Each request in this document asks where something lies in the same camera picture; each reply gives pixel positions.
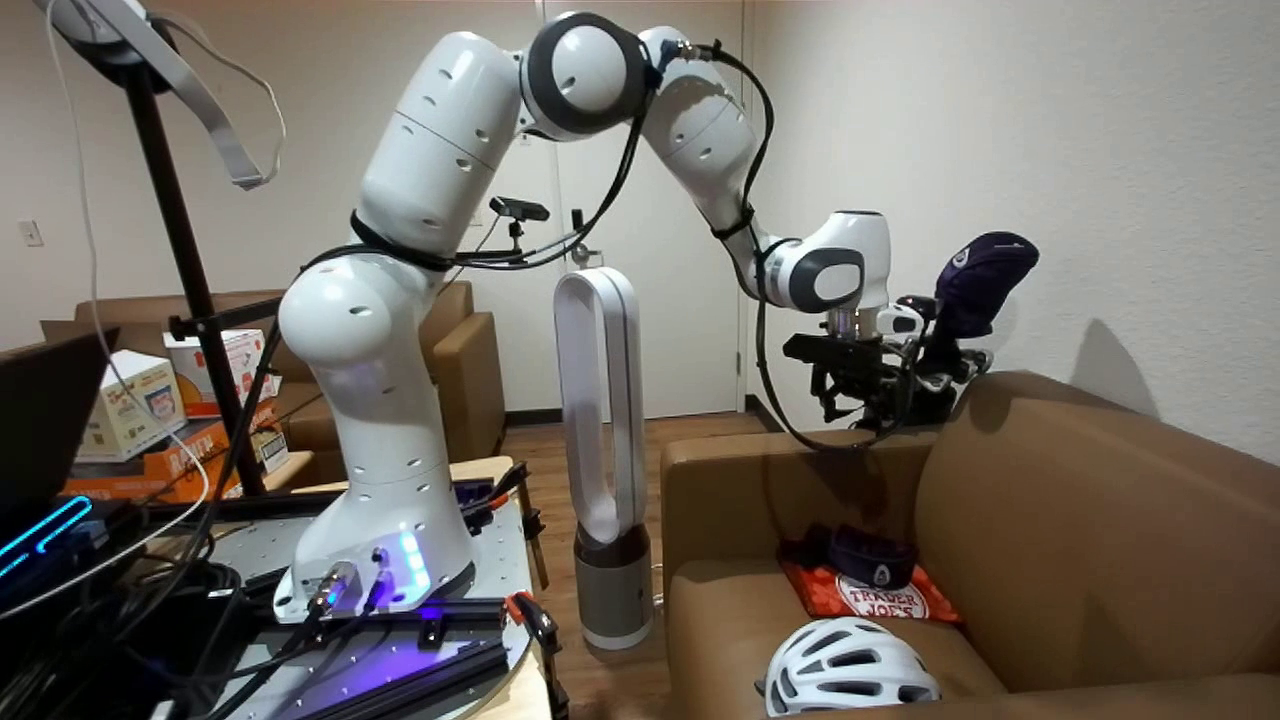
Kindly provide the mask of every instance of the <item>box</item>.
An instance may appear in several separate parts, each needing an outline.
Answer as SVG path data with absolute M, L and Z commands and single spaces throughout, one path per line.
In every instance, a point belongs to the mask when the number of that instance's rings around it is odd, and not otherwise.
M 227 346 L 236 401 L 244 405 L 244 395 L 253 386 L 253 374 L 255 374 L 255 365 L 263 354 L 263 331 L 260 328 L 227 328 L 226 331 L 226 346 Z M 171 331 L 166 331 L 166 350 L 170 350 L 170 365 L 176 372 L 183 411 L 194 419 L 216 419 L 220 406 L 216 406 L 216 390 L 212 390 L 212 381 L 208 381 L 208 354 L 200 346 L 200 334 L 176 339 Z
M 123 465 L 189 425 L 166 354 L 114 350 L 114 368 L 95 390 L 77 465 Z

